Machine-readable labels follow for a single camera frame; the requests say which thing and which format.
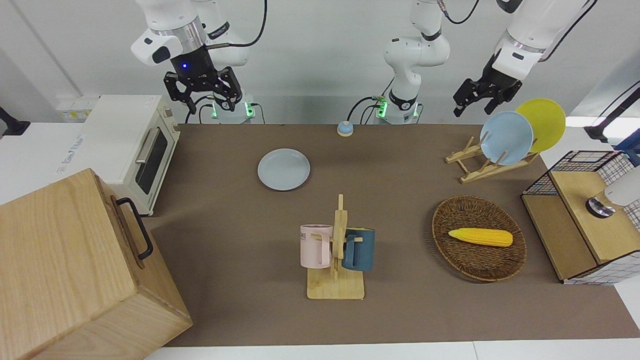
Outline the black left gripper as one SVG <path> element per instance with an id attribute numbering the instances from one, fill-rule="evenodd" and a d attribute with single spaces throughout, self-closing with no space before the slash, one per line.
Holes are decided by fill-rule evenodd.
<path id="1" fill-rule="evenodd" d="M 484 107 L 485 114 L 489 116 L 496 107 L 506 101 L 505 98 L 514 98 L 522 87 L 521 80 L 506 75 L 493 67 L 497 57 L 498 55 L 490 57 L 479 80 L 466 79 L 457 89 L 453 95 L 455 101 L 453 113 L 456 117 L 461 117 L 466 108 L 480 98 L 490 98 Z"/>

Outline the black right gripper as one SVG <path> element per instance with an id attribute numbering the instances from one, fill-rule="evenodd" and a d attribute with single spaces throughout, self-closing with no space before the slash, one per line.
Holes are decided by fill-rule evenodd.
<path id="1" fill-rule="evenodd" d="M 233 112 L 242 100 L 243 92 L 240 82 L 231 66 L 220 70 L 215 68 L 206 47 L 198 48 L 187 54 L 178 55 L 170 60 L 174 72 L 165 73 L 165 87 L 172 101 L 186 105 L 189 114 L 194 115 L 197 106 L 192 99 L 192 92 L 220 93 L 220 106 L 223 110 Z M 185 85 L 181 91 L 178 83 Z"/>

